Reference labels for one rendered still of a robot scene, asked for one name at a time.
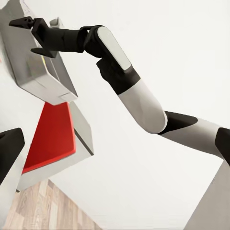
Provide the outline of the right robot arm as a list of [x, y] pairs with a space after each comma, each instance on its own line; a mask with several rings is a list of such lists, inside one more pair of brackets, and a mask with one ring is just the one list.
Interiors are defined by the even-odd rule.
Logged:
[[65, 29], [60, 17], [47, 25], [31, 16], [12, 20], [9, 26], [31, 29], [42, 48], [31, 52], [56, 58], [58, 52], [83, 53], [101, 58], [97, 63], [102, 78], [113, 88], [137, 124], [150, 134], [158, 134], [183, 146], [225, 159], [215, 145], [220, 125], [198, 117], [164, 111], [133, 68], [111, 31], [103, 26]]

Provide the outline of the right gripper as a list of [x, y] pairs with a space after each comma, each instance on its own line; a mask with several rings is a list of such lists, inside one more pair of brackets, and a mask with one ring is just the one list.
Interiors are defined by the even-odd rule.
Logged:
[[49, 28], [43, 18], [23, 17], [10, 21], [9, 26], [24, 29], [32, 28], [32, 34], [42, 46], [42, 48], [31, 48], [33, 53], [56, 58], [58, 52], [69, 52], [66, 50], [63, 40], [67, 29]]

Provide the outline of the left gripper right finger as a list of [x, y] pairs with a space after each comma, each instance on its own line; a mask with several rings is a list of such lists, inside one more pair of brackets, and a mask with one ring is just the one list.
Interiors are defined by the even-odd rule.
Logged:
[[230, 166], [230, 129], [218, 128], [215, 145]]

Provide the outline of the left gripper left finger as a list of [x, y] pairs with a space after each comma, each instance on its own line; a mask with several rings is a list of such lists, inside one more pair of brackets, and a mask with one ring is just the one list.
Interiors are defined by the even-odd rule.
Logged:
[[0, 185], [25, 146], [21, 128], [0, 133]]

